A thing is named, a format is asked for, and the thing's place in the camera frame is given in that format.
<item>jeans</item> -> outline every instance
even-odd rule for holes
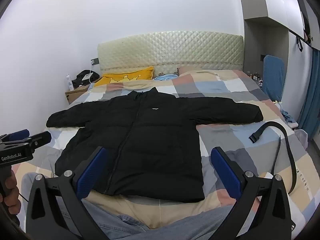
[[[21,194],[28,199],[31,187],[37,173],[31,172],[22,178]],[[61,197],[57,197],[58,205],[66,224],[71,232],[80,235],[74,225],[65,204]],[[207,240],[223,222],[230,212],[232,206],[224,206],[213,210],[202,212],[199,215],[184,218],[170,225],[149,229],[145,224],[137,221],[128,215],[113,215],[94,204],[89,203],[85,199],[82,200],[93,220],[100,229],[111,239],[122,240],[156,240],[156,239],[172,239],[172,240]],[[28,203],[23,200],[24,209],[27,210]],[[243,226],[239,234],[246,232],[250,226],[250,220],[254,214],[250,214],[247,222]]]

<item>jacket zipper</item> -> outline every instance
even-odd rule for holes
[[[139,98],[139,96],[140,96],[142,93],[143,93],[143,92],[140,92],[140,93],[137,95],[136,98]],[[114,174],[114,172],[115,172],[115,170],[116,170],[116,167],[117,167],[117,165],[118,165],[118,161],[119,161],[119,158],[120,158],[121,151],[122,151],[125,143],[127,142],[127,138],[128,138],[129,135],[130,135],[130,132],[131,132],[131,130],[132,130],[132,127],[133,127],[134,123],[136,122],[136,120],[137,120],[137,118],[138,118],[138,114],[139,114],[139,111],[140,111],[141,102],[142,102],[142,99],[140,100],[140,103],[139,103],[139,107],[138,107],[138,110],[137,110],[136,118],[135,118],[134,121],[132,122],[132,124],[131,124],[131,126],[130,126],[130,128],[129,128],[129,130],[128,130],[125,138],[124,138],[124,140],[122,141],[122,143],[120,144],[120,146],[119,146],[119,148],[118,148],[117,158],[116,158],[115,164],[113,165],[113,169],[112,169],[112,171],[111,171],[111,174],[110,174],[110,176],[109,176],[109,179],[108,179],[108,182],[107,182],[107,185],[106,185],[106,190],[103,192],[104,194],[106,194],[107,191],[109,190],[110,183],[111,183],[111,180],[112,180],[112,176],[113,176],[113,174]]]

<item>human hand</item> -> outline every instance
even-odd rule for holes
[[[20,212],[21,202],[18,200],[19,189],[17,187],[17,179],[13,171],[11,171],[11,176],[6,179],[5,185],[8,189],[11,189],[11,192],[4,199],[0,194],[0,202],[4,200],[4,203],[9,207],[9,213],[16,215]]]

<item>crown print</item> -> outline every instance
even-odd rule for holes
[[[120,82],[122,83],[122,82],[131,81],[131,80],[137,80],[137,78],[138,78],[139,76],[134,77],[134,78],[132,78],[132,79],[129,79],[129,78],[128,78],[128,75],[125,75],[125,76],[123,77],[123,79],[121,79],[121,80],[119,80],[119,81],[116,81],[116,80],[114,80],[113,78],[110,78],[110,83],[120,83]]]

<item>blue curtain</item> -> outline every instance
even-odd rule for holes
[[[307,132],[309,140],[315,135],[319,125],[320,110],[320,51],[313,49],[312,68],[306,100],[298,119],[299,128]]]

